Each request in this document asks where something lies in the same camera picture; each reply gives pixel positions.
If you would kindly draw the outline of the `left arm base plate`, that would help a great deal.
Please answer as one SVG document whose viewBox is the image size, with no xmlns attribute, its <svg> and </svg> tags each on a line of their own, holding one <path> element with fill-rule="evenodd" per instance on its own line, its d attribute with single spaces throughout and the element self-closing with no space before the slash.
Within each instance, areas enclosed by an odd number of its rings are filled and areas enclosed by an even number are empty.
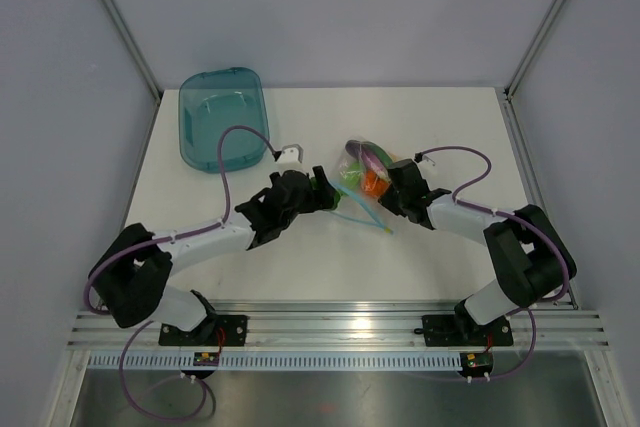
<svg viewBox="0 0 640 427">
<path fill-rule="evenodd" d="M 163 324 L 158 343 L 163 347 L 242 347 L 245 345 L 249 317 L 246 315 L 218 315 L 213 323 L 199 326 L 191 332 Z"/>
</svg>

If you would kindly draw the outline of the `light green toy vegetable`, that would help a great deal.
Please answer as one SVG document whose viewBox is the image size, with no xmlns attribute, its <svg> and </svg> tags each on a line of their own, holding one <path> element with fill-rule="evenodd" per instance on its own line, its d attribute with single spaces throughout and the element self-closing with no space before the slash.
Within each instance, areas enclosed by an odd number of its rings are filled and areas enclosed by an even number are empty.
<svg viewBox="0 0 640 427">
<path fill-rule="evenodd" d="M 343 166 L 339 171 L 340 183 L 348 189 L 356 189 L 361 185 L 366 170 L 359 161 Z"/>
</svg>

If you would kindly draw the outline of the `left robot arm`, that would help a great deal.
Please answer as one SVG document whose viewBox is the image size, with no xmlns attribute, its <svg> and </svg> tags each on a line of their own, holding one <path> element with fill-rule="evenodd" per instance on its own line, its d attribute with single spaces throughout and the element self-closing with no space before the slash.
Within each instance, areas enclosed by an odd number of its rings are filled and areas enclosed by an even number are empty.
<svg viewBox="0 0 640 427">
<path fill-rule="evenodd" d="M 217 256 L 276 240 L 301 214 L 332 211 L 339 194 L 322 167 L 311 173 L 273 173 L 270 186 L 223 219 L 183 232 L 157 234 L 135 223 L 120 232 L 88 275 L 88 292 L 122 328 L 149 321 L 168 328 L 163 345 L 216 345 L 226 339 L 211 303 L 195 290 L 170 286 L 170 277 Z"/>
</svg>

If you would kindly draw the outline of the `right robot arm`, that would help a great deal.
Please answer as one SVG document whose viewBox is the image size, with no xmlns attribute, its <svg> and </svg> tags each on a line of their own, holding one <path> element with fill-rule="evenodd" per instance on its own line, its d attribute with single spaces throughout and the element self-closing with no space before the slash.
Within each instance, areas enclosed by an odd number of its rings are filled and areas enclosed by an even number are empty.
<svg viewBox="0 0 640 427">
<path fill-rule="evenodd" d="M 418 164 L 405 159 L 388 168 L 390 186 L 379 204 L 429 230 L 449 232 L 487 248 L 495 279 L 461 300 L 442 321 L 423 318 L 429 346 L 480 346 L 506 316 L 568 289 L 577 267 L 545 212 L 536 205 L 492 210 L 432 190 Z"/>
</svg>

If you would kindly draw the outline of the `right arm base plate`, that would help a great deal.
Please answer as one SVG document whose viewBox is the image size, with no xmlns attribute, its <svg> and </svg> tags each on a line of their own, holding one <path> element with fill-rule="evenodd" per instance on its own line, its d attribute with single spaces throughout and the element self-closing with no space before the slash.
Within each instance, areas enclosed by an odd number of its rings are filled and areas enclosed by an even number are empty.
<svg viewBox="0 0 640 427">
<path fill-rule="evenodd" d="M 511 326 L 505 317 L 478 328 L 463 331 L 453 314 L 428 314 L 421 325 L 413 329 L 427 347 L 511 347 L 514 345 Z"/>
</svg>

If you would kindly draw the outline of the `green toy bell pepper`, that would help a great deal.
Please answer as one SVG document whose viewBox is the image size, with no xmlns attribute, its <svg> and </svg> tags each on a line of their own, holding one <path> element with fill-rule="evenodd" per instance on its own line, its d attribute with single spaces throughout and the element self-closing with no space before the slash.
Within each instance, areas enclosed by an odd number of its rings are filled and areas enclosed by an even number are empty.
<svg viewBox="0 0 640 427">
<path fill-rule="evenodd" d="M 317 210 L 337 210 L 341 200 L 346 196 L 340 189 L 335 188 L 329 182 L 321 182 L 317 178 L 311 178 L 312 205 Z"/>
</svg>

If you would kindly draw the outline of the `clear zip top bag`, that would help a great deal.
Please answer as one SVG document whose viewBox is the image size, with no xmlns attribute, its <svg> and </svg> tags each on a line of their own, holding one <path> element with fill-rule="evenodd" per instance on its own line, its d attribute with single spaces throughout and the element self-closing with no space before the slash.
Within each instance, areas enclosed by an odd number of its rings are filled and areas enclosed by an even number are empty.
<svg viewBox="0 0 640 427">
<path fill-rule="evenodd" d="M 393 234 L 383 219 L 379 200 L 391 185 L 388 168 L 398 156 L 362 137 L 346 141 L 329 175 L 338 200 L 330 213 L 344 221 L 375 227 Z"/>
</svg>

